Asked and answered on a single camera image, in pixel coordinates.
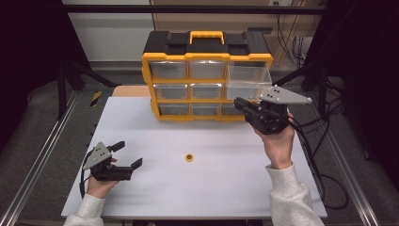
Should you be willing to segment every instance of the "sleeve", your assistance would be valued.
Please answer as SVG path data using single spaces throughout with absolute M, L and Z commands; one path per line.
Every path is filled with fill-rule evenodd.
M 101 218 L 105 199 L 98 199 L 88 194 L 83 198 L 76 214 L 69 214 L 64 226 L 85 225 L 103 226 Z
M 324 225 L 313 212 L 309 188 L 296 178 L 295 167 L 266 167 L 273 184 L 270 205 L 273 225 Z

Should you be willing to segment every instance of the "human arm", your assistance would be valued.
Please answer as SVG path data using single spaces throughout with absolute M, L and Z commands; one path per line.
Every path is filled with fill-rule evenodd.
M 273 185 L 269 193 L 273 224 L 324 225 L 313 212 L 309 188 L 298 181 L 291 161 L 294 128 L 287 126 L 274 135 L 264 135 L 256 129 L 255 133 L 262 139 L 266 155 L 271 161 L 266 169 Z
M 69 214 L 64 225 L 104 225 L 101 213 L 103 212 L 105 196 L 118 181 L 101 182 L 94 177 L 88 178 L 88 192 L 83 198 L 79 210 L 75 214 Z

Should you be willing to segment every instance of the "silver metal plate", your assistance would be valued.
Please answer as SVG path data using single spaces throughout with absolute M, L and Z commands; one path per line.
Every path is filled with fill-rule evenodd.
M 278 86 L 271 87 L 261 94 L 261 99 L 270 103 L 288 105 L 288 104 L 311 104 L 310 97 L 291 92 Z
M 105 147 L 102 142 L 99 142 L 97 146 L 94 148 L 93 153 L 88 158 L 86 165 L 83 167 L 83 170 L 88 170 L 95 165 L 103 162 L 105 159 L 111 156 L 111 152 Z

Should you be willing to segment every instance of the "human hand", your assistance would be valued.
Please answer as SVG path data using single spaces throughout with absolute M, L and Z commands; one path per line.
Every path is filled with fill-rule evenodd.
M 291 126 L 287 126 L 279 134 L 264 135 L 259 130 L 255 129 L 255 133 L 262 139 L 264 150 L 267 157 L 272 163 L 273 169 L 282 170 L 293 165 L 291 161 L 291 153 L 293 150 L 293 142 L 295 130 Z
M 113 158 L 111 162 L 117 162 L 117 159 Z M 94 177 L 88 178 L 88 195 L 94 196 L 99 199 L 105 198 L 108 191 L 114 187 L 119 181 L 103 182 L 97 181 Z

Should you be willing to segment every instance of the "storage organizer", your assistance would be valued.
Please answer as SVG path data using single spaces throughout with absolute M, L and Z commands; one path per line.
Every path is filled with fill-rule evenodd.
M 152 31 L 141 60 L 158 120 L 242 121 L 232 100 L 257 100 L 271 86 L 260 32 Z

